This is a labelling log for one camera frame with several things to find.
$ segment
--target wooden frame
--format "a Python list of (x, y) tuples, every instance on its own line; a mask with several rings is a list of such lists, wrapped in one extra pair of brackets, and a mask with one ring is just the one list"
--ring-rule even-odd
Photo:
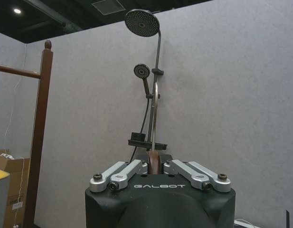
[(51, 46), (52, 45), (50, 40), (47, 40), (45, 42), (45, 49), (42, 52), (40, 73), (0, 65), (1, 72), (39, 79), (23, 228), (33, 227), (34, 215), (36, 211), (38, 178), (40, 173), (48, 92), (53, 58)]

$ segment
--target cable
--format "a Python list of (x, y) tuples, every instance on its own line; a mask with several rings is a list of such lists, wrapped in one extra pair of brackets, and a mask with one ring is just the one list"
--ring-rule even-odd
[(246, 221), (246, 220), (244, 220), (244, 219), (240, 219), (240, 218), (237, 218), (237, 219), (235, 219), (235, 221), (238, 221), (238, 222), (244, 222), (244, 223), (247, 223), (247, 224), (249, 224), (249, 225), (251, 225), (253, 228), (257, 228), (256, 226), (254, 226), (252, 223), (250, 223), (250, 222), (248, 222), (248, 221)]
[[(22, 167), (22, 174), (21, 174), (21, 183), (19, 184), (18, 203), (19, 203), (19, 199), (20, 199), (20, 196), (21, 196), (22, 183), (23, 183), (23, 173), (24, 173), (24, 166), (25, 166), (25, 159), (23, 157), (20, 157), (20, 158), (23, 159), (23, 167)], [(17, 227), (16, 226), (16, 220), (17, 220), (18, 209), (19, 209), (19, 207), (17, 208), (17, 210), (15, 212), (15, 215), (14, 215), (14, 227)]]
[[(24, 69), (24, 67), (25, 67), (26, 58), (27, 58), (27, 44), (25, 44), (25, 58), (24, 58), (24, 62), (23, 62), (22, 69)], [(17, 90), (17, 88), (18, 88), (18, 86), (19, 86), (22, 78), (23, 77), (21, 76), (19, 78), (19, 81), (16, 83), (16, 85), (13, 88), (14, 99), (15, 99), (16, 90)], [(10, 125), (11, 125), (11, 120), (12, 120), (12, 116), (13, 116), (13, 109), (14, 109), (14, 103), (15, 102), (13, 101), (13, 104), (12, 104), (12, 107), (11, 107), (11, 113), (10, 113), (9, 123), (8, 123), (7, 129), (6, 129), (5, 134), (4, 134), (3, 148), (4, 148), (4, 151), (5, 151), (6, 154), (7, 154), (7, 151), (6, 151), (6, 138), (7, 138), (7, 134), (9, 133), (9, 128), (10, 128)]]
[[(143, 128), (144, 128), (144, 124), (145, 124), (145, 120), (146, 120), (146, 116), (147, 116), (147, 112), (148, 112), (149, 105), (150, 105), (150, 99), (147, 98), (147, 105), (146, 105), (146, 110), (145, 110), (145, 114), (144, 114), (144, 119), (143, 119), (143, 122), (142, 122), (142, 126), (141, 126), (141, 129), (140, 129), (140, 133), (143, 132)], [(133, 159), (134, 155), (136, 154), (136, 150), (137, 150), (137, 147), (135, 146), (135, 149), (132, 152), (132, 156), (131, 156), (131, 159), (130, 159), (129, 162), (132, 162), (132, 159)]]

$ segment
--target ceiling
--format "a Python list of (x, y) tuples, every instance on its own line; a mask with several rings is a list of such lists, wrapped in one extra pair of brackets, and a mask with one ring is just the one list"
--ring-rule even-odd
[(0, 33), (31, 43), (122, 21), (132, 9), (156, 13), (205, 1), (209, 0), (0, 0)]

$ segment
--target ceiling light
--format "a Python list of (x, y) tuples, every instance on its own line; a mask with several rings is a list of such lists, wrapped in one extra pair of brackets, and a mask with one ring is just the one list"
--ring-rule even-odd
[(22, 11), (20, 9), (15, 8), (13, 9), (13, 12), (15, 12), (16, 14), (20, 14)]

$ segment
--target rain shower head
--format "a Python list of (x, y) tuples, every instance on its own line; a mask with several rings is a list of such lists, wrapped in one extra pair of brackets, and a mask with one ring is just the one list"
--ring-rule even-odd
[(134, 9), (125, 15), (125, 24), (134, 34), (152, 37), (160, 30), (158, 19), (148, 10)]
[(145, 64), (136, 65), (133, 72), (141, 79), (147, 78), (150, 75), (150, 69)]

